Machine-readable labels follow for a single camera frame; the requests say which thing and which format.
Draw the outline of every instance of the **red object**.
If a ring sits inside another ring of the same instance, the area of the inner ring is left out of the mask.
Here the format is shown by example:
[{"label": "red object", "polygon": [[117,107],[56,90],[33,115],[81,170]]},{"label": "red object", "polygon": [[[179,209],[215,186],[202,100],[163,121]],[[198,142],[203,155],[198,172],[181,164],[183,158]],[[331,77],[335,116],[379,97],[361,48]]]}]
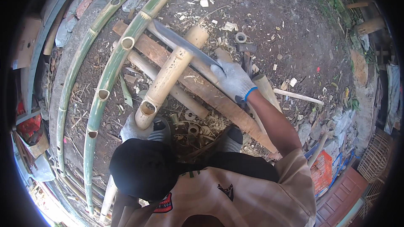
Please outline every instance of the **red object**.
[{"label": "red object", "polygon": [[324,150],[310,168],[314,182],[314,194],[320,193],[332,182],[332,158]]},{"label": "red object", "polygon": [[317,204],[316,227],[336,226],[361,197],[368,182],[353,169],[338,177]]},{"label": "red object", "polygon": [[[21,115],[24,114],[24,105],[23,102],[18,104],[17,114]],[[26,121],[22,122],[21,124],[17,125],[17,132],[23,137],[25,141],[27,141],[34,133],[39,131],[41,128],[41,115],[36,115],[33,118],[27,119]]]}]

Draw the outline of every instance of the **cardboard box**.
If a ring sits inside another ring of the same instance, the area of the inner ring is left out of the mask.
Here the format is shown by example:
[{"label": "cardboard box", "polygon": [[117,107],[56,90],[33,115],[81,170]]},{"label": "cardboard box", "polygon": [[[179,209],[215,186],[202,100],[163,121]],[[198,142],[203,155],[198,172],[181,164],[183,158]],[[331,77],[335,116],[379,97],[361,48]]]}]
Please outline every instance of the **cardboard box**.
[{"label": "cardboard box", "polygon": [[31,65],[31,57],[42,19],[38,16],[28,16],[23,21],[23,31],[18,40],[13,59],[13,69],[26,68]]}]

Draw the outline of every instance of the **white knit glove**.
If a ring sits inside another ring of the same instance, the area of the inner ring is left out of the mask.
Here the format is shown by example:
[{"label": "white knit glove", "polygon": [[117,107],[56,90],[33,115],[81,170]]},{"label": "white knit glove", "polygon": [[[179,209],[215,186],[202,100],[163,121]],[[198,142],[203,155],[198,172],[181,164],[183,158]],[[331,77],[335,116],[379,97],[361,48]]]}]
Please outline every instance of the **white knit glove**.
[{"label": "white knit glove", "polygon": [[223,70],[215,64],[210,66],[210,70],[215,74],[222,88],[232,95],[230,98],[233,98],[236,103],[246,102],[250,92],[257,88],[247,73],[238,63],[225,62],[221,59],[218,59],[217,63]]},{"label": "white knit glove", "polygon": [[144,139],[146,140],[149,135],[153,132],[154,123],[151,123],[150,126],[146,130],[141,130],[134,120],[135,112],[131,113],[129,117],[126,119],[126,123],[124,127],[121,129],[121,138],[122,142],[125,142],[128,139]]}]

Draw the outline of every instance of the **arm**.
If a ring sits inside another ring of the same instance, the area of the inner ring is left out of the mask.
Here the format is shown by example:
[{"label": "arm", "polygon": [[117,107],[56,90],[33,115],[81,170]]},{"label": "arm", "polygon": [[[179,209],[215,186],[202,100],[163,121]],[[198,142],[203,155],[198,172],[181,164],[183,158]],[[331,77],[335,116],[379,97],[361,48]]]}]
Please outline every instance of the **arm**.
[{"label": "arm", "polygon": [[283,157],[295,149],[302,148],[295,128],[275,106],[261,95],[258,89],[248,95],[247,101],[254,108],[270,140]]},{"label": "arm", "polygon": [[241,66],[220,59],[217,62],[222,68],[212,64],[210,69],[216,75],[221,87],[232,95],[233,100],[237,102],[244,100],[251,104],[280,154],[285,157],[293,150],[301,149],[299,137],[293,126],[261,95]]}]

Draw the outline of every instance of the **green bamboo pole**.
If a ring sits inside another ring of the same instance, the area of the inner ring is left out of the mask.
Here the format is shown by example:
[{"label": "green bamboo pole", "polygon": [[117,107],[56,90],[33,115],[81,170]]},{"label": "green bamboo pole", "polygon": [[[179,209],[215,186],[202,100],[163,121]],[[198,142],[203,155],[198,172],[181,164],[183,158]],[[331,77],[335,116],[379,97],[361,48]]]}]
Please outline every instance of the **green bamboo pole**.
[{"label": "green bamboo pole", "polygon": [[72,63],[70,64],[68,73],[66,74],[65,83],[63,84],[62,94],[60,96],[59,110],[56,121],[56,146],[57,159],[60,167],[60,175],[65,177],[65,161],[63,157],[63,137],[65,133],[65,120],[68,110],[70,93],[76,81],[78,71],[87,55],[88,50],[98,36],[101,29],[114,13],[122,6],[126,0],[111,0],[104,9],[99,13],[93,24],[88,29],[84,38],[81,40],[76,53],[74,54]]},{"label": "green bamboo pole", "polygon": [[119,71],[121,70],[123,63],[125,62],[125,59],[133,48],[135,42],[144,32],[149,22],[151,22],[151,20],[157,16],[159,10],[166,4],[167,1],[168,0],[149,0],[142,10],[139,11],[136,17],[129,24],[128,28],[125,30],[118,42],[118,45],[112,51],[107,65],[105,66],[101,75],[100,81],[98,82],[87,122],[83,158],[84,186],[86,190],[88,211],[90,214],[94,213],[93,200],[91,197],[91,178],[93,174],[94,150],[106,101],[109,98],[109,94],[114,86]]}]

